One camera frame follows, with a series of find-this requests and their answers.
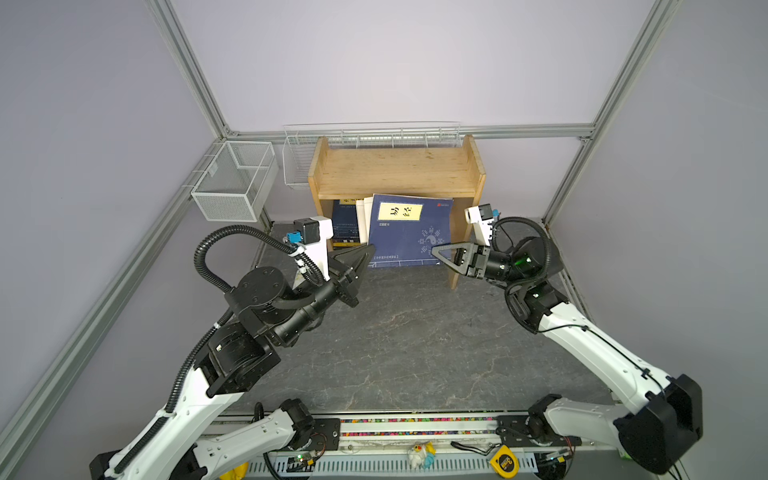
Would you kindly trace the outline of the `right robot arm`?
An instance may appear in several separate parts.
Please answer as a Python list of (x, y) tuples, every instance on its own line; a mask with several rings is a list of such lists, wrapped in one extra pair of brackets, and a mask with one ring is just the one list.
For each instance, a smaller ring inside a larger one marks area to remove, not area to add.
[(681, 478), (679, 461), (703, 436), (699, 384), (632, 353), (551, 284), (563, 264), (540, 224), (506, 217), (483, 221), (479, 228), (479, 242), (436, 245), (432, 256), (459, 275), (501, 288), (518, 325), (560, 345), (617, 399), (602, 405), (548, 394), (529, 408), (523, 435), (538, 445), (558, 438), (594, 441), (624, 452), (653, 474)]

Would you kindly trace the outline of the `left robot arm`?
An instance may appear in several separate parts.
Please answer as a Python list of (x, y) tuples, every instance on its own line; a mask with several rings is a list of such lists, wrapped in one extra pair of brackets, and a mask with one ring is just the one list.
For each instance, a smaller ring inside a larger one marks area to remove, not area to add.
[[(257, 267), (237, 285), (207, 265), (208, 251), (222, 239), (247, 235), (289, 256), (304, 280), (288, 284), (274, 267)], [(204, 440), (202, 434), (230, 405), (280, 362), (278, 348), (321, 325), (325, 312), (341, 301), (358, 305), (362, 276), (376, 248), (362, 245), (331, 252), (325, 270), (311, 259), (307, 245), (281, 242), (249, 225), (230, 225), (206, 236), (196, 247), (197, 273), (220, 290), (227, 302), (222, 317), (186, 357), (166, 404), (126, 447), (97, 455), (94, 479), (218, 479), (261, 454), (306, 447), (315, 421), (299, 399), (229, 434)]]

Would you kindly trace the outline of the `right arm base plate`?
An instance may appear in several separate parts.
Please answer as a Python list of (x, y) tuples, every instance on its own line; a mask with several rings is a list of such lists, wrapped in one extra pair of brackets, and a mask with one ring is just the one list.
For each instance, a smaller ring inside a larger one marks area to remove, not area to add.
[(507, 447), (578, 447), (576, 436), (563, 437), (542, 419), (527, 413), (499, 415), (495, 433)]

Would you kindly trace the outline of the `black book gold title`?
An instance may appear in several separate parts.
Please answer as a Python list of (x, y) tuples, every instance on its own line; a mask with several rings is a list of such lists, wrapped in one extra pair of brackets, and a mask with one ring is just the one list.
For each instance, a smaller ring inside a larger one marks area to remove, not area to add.
[(362, 244), (360, 242), (341, 242), (341, 241), (332, 241), (331, 246), (334, 249), (341, 249), (341, 248), (353, 248), (361, 246)]

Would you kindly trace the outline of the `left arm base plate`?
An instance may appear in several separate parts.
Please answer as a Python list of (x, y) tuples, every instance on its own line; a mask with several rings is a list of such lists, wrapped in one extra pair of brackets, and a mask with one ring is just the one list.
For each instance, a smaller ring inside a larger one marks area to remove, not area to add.
[(341, 419), (315, 419), (308, 429), (296, 434), (286, 446), (289, 451), (336, 451), (341, 440)]

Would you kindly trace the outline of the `blue folder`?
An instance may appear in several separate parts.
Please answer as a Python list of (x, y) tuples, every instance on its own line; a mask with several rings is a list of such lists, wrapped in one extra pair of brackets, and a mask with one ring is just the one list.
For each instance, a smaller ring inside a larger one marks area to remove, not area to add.
[(355, 199), (338, 199), (333, 202), (333, 237), (335, 243), (358, 243), (360, 240)]
[(375, 194), (357, 206), (361, 241), (375, 247), (372, 268), (437, 265), (432, 248), (451, 242), (451, 198)]

